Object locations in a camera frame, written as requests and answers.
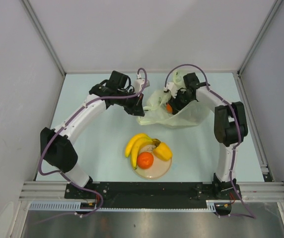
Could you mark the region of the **small orange fake fruit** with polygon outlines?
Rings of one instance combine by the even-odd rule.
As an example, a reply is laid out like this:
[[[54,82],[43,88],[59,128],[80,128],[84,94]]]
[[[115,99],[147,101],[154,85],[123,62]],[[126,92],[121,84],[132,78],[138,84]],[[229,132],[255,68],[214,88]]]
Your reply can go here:
[[[168,111],[168,113],[172,114],[173,113],[173,109],[169,104],[166,104],[166,110]]]

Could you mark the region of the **pale green plastic bag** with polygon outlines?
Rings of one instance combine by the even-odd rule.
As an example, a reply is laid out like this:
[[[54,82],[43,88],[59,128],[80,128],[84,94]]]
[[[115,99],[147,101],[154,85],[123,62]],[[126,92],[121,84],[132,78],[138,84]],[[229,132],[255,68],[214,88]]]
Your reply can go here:
[[[144,106],[144,117],[138,117],[140,125],[161,124],[171,128],[198,126],[209,115],[210,109],[203,103],[192,101],[180,112],[173,115],[166,110],[166,104],[171,98],[170,93],[162,89],[154,91]]]

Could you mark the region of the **yellow fake banana bunch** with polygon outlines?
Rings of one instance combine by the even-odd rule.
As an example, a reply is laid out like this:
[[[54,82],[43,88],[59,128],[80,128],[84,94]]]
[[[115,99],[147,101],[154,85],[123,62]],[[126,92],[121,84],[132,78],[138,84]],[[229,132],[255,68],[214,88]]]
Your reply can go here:
[[[139,133],[133,136],[130,141],[127,143],[125,148],[125,157],[131,157],[131,166],[134,170],[137,169],[137,159],[139,151],[145,146],[152,145],[158,146],[161,143],[160,140],[156,138],[150,138],[145,133]]]

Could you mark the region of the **yellow fake bell pepper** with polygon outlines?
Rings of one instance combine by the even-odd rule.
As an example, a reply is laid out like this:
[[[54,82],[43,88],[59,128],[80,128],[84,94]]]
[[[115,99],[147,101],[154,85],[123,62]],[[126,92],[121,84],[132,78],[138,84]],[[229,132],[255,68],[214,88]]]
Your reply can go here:
[[[169,161],[173,156],[172,151],[164,142],[161,142],[152,152],[157,158],[163,161]]]

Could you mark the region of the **pink ceramic plate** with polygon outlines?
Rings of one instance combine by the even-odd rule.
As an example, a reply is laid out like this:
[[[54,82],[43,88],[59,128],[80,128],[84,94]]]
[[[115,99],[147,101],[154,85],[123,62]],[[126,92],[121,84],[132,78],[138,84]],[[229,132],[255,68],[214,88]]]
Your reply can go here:
[[[139,151],[139,154],[142,152],[150,152],[154,156],[153,165],[149,169],[145,170],[139,167],[137,167],[136,170],[133,169],[136,174],[145,179],[158,179],[167,173],[171,167],[172,159],[169,161],[163,161],[157,158],[152,152],[154,148],[156,148],[156,146],[148,145]]]

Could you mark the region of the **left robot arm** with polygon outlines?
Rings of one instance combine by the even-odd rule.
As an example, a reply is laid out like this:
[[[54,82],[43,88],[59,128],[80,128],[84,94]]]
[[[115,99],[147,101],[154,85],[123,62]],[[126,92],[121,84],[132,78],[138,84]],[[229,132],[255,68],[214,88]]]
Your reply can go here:
[[[128,75],[112,71],[109,79],[94,85],[79,108],[58,126],[45,127],[40,132],[41,158],[38,171],[42,171],[42,162],[55,167],[55,173],[61,174],[73,183],[76,193],[88,198],[93,192],[92,178],[81,168],[74,143],[86,127],[112,105],[119,105],[133,116],[144,116],[142,108],[143,91],[149,86],[147,75],[141,75],[145,69],[139,68],[137,78],[131,81]]]

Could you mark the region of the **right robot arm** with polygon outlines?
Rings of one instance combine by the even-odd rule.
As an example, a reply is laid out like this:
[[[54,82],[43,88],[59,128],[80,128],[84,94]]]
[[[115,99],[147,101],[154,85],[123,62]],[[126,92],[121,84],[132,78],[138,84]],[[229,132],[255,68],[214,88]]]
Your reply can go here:
[[[200,102],[214,113],[213,131],[219,143],[219,160],[213,175],[212,193],[224,199],[235,188],[234,169],[239,145],[248,134],[245,108],[242,102],[227,102],[214,92],[207,82],[200,82],[195,73],[183,76],[184,86],[165,82],[164,92],[170,93],[168,104],[172,114],[177,114],[190,102]]]

